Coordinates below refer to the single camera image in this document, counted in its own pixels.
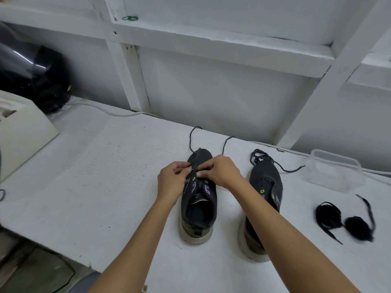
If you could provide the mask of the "person's right hand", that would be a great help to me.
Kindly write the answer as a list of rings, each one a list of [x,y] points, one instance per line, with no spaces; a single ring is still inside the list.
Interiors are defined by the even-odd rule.
[[[229,191],[239,189],[248,183],[232,159],[222,154],[199,165],[197,171],[201,170],[212,170],[212,179],[209,180]]]

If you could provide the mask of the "person's left hand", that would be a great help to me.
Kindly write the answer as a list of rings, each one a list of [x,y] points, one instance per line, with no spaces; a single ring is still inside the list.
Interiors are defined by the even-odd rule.
[[[171,208],[176,204],[183,192],[188,175],[176,175],[174,170],[179,167],[191,167],[188,162],[174,161],[161,169],[158,175],[157,200],[163,201]]]

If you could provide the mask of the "black shoelace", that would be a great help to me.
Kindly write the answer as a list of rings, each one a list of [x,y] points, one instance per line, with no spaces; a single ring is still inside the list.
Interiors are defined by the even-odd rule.
[[[330,202],[323,202],[315,208],[315,220],[318,226],[332,239],[343,245],[331,230],[343,227],[341,211]]]
[[[192,148],[192,134],[195,129],[202,130],[202,127],[200,127],[200,126],[193,127],[193,129],[191,130],[191,132],[189,134],[189,149],[192,154],[188,158],[187,162],[190,164],[190,166],[192,167],[193,170],[195,170],[202,163],[204,163],[212,158],[212,154],[207,149],[198,148],[197,150],[193,150],[193,148]]]
[[[278,162],[276,162],[269,154],[266,152],[260,150],[260,149],[255,149],[251,155],[250,155],[250,163],[255,166],[256,164],[260,163],[261,161],[268,161],[273,165],[278,165],[281,170],[285,173],[295,173],[300,171],[302,168],[306,167],[306,165],[300,166],[295,170],[286,170],[282,167],[282,165]]]
[[[364,197],[360,195],[356,196],[359,197],[365,203],[372,227],[369,227],[369,225],[359,216],[346,218],[344,227],[355,239],[359,241],[373,242],[373,234],[376,230],[376,223],[374,220],[371,205]]]

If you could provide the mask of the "person's left forearm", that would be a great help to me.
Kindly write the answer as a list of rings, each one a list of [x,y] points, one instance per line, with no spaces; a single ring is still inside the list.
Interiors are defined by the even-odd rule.
[[[168,216],[180,192],[159,192],[120,254],[87,293],[141,293]]]

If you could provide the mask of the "person's right forearm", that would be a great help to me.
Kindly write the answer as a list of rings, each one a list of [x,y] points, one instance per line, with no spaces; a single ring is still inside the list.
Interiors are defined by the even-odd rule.
[[[249,219],[290,293],[361,293],[298,229],[272,208],[241,175],[226,188]]]

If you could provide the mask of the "black sneaker with purple accents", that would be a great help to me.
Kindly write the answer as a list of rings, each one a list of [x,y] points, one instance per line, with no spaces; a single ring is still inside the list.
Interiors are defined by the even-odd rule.
[[[283,184],[280,174],[271,161],[253,162],[249,182],[261,197],[280,212]],[[255,262],[270,261],[248,218],[243,215],[238,228],[238,245],[247,258]]]
[[[216,184],[197,177],[197,167],[211,158],[207,149],[199,148],[188,159],[192,171],[186,178],[181,197],[179,232],[191,245],[201,245],[210,239],[217,217]]]

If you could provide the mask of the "clear plastic container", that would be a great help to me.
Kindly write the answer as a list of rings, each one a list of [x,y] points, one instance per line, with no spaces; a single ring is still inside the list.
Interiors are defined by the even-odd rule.
[[[351,192],[366,184],[358,160],[320,149],[313,149],[305,157],[301,178],[308,183],[341,193]]]

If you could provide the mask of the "coiled black shoelace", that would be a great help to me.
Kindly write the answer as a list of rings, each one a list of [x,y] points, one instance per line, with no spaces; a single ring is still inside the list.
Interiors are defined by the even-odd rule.
[[[369,227],[369,225],[359,216],[346,218],[344,227],[355,239],[359,241],[373,242],[373,234],[376,230],[376,223],[374,220],[371,205],[364,197],[360,195],[356,196],[359,197],[365,203],[372,227]]]
[[[332,239],[343,245],[331,230],[343,227],[341,211],[330,202],[323,202],[315,208],[315,220],[318,226]]]

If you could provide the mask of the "white cardboard box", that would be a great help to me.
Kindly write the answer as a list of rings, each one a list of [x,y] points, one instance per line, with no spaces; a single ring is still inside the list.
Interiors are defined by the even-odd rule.
[[[58,135],[33,101],[0,90],[0,182]]]

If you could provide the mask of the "black helmet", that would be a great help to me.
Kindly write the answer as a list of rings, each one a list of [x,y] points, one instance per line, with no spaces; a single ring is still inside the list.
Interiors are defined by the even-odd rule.
[[[71,98],[65,58],[0,22],[0,90],[33,101],[45,114],[54,113]]]

